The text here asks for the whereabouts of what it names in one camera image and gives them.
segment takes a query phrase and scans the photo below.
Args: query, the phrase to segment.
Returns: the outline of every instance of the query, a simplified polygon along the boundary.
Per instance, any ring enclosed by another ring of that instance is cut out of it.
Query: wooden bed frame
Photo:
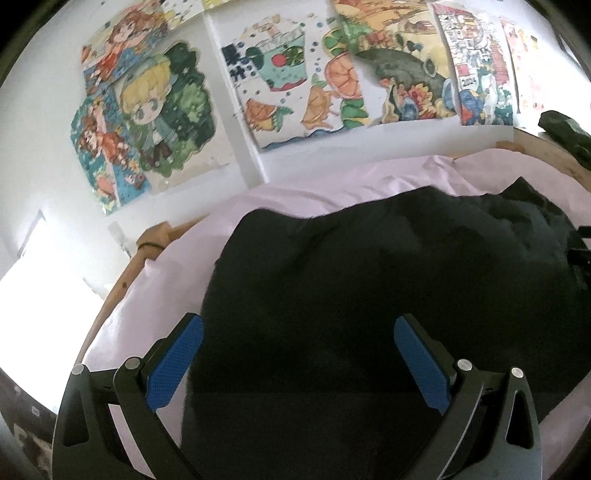
[[[583,168],[571,154],[550,141],[515,128],[514,141],[497,142],[496,147],[517,151],[529,155],[530,157],[538,158],[543,162],[552,165],[561,173],[574,178],[588,192],[591,192],[591,171]],[[453,158],[462,158],[464,156],[466,155],[458,155]],[[76,359],[77,364],[82,363],[82,359],[90,344],[94,341],[98,331],[106,322],[107,318],[109,318],[111,313],[113,313],[113,310],[119,302],[123,300],[129,287],[143,270],[145,261],[147,259],[156,260],[166,247],[175,240],[181,238],[191,229],[191,227],[199,223],[202,219],[203,217],[177,227],[171,227],[168,222],[159,223],[158,225],[148,228],[143,235],[139,237],[136,242],[138,245],[138,252],[131,259],[129,265],[123,271],[107,296],[95,322],[86,335],[86,339]]]

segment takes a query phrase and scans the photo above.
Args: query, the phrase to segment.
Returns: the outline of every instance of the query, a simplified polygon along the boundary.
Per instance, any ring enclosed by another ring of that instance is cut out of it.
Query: silver screw
[[[472,363],[464,358],[457,361],[457,366],[460,370],[464,370],[464,372],[469,372],[472,370]]]
[[[128,358],[125,361],[125,368],[127,370],[135,370],[136,368],[139,367],[139,364],[140,364],[139,358],[133,356],[131,358]]]
[[[84,371],[84,365],[77,364],[72,368],[72,375],[80,375]]]

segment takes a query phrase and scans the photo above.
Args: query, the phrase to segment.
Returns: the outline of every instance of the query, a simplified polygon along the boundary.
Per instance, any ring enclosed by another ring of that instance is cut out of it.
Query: brown hair
[[[96,118],[92,115],[85,115],[82,119],[82,132],[80,133],[80,138],[78,139],[78,144],[82,150],[86,150],[90,152],[90,154],[96,158],[99,154],[99,146],[97,145],[93,148],[86,139],[85,133],[86,132],[94,132],[99,129],[98,124],[96,123]]]
[[[115,36],[121,31],[124,25],[127,25],[130,22],[135,23],[134,35],[137,35],[139,32],[144,30],[148,24],[152,23],[152,16],[153,15],[140,12],[139,10],[129,12],[119,21],[119,23],[113,27],[113,31],[109,37],[109,42],[115,43]]]

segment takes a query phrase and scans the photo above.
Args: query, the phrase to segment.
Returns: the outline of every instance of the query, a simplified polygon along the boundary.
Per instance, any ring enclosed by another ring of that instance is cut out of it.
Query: drink illustration
[[[306,36],[298,26],[282,33],[274,22],[257,24],[260,33],[267,38],[254,47],[246,49],[246,57],[256,67],[259,75],[266,81],[272,92],[285,92],[295,88],[308,79],[306,58],[304,56]]]

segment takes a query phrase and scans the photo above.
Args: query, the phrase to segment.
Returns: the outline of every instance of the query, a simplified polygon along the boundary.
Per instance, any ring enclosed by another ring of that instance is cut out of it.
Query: blonde hair
[[[170,60],[162,61],[143,72],[121,92],[123,111],[131,115],[136,106],[148,103],[152,99],[150,92],[154,89],[158,92],[158,97],[164,99],[170,76]]]

